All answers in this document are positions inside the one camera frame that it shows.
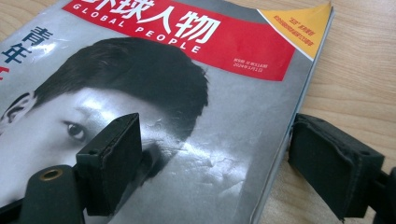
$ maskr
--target magazine cover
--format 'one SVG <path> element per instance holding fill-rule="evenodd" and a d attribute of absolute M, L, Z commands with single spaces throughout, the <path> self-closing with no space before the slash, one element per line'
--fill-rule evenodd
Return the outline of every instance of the magazine cover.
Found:
<path fill-rule="evenodd" d="M 330 3 L 59 1 L 0 44 L 0 207 L 137 112 L 157 162 L 87 223 L 257 223 L 331 20 Z"/>

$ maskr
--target man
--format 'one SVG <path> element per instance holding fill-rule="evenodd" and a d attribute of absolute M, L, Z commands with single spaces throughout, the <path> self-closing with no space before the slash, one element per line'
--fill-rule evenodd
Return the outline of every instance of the man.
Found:
<path fill-rule="evenodd" d="M 0 119 L 0 206 L 23 197 L 28 178 L 75 155 L 107 124 L 138 112 L 144 147 L 170 157 L 207 105 L 203 69 L 180 49 L 140 38 L 79 50 Z"/>

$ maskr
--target table surface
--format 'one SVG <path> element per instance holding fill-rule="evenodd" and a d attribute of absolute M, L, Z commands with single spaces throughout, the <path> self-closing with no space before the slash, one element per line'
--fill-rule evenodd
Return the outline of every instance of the table surface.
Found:
<path fill-rule="evenodd" d="M 263 9 L 314 7 L 324 0 L 232 0 Z M 0 0 L 0 41 L 56 0 Z M 301 113 L 326 119 L 396 166 L 396 1 L 332 0 L 335 18 Z M 280 165 L 262 223 L 342 223 L 291 168 Z M 372 223 L 374 211 L 346 223 Z"/>

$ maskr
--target yellow label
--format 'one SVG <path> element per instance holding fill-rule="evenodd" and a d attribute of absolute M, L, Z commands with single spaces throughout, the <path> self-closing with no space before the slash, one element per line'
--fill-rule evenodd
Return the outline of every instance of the yellow label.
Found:
<path fill-rule="evenodd" d="M 332 4 L 288 11 L 260 10 L 262 15 L 295 47 L 311 59 L 317 55 Z"/>

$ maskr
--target black hair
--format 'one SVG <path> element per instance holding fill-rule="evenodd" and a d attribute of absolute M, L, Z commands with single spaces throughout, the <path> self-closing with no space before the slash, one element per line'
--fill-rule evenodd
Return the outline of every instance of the black hair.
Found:
<path fill-rule="evenodd" d="M 142 38 L 105 39 L 79 50 L 36 89 L 35 107 L 83 88 L 122 91 L 155 105 L 181 140 L 208 104 L 205 71 L 179 48 Z"/>

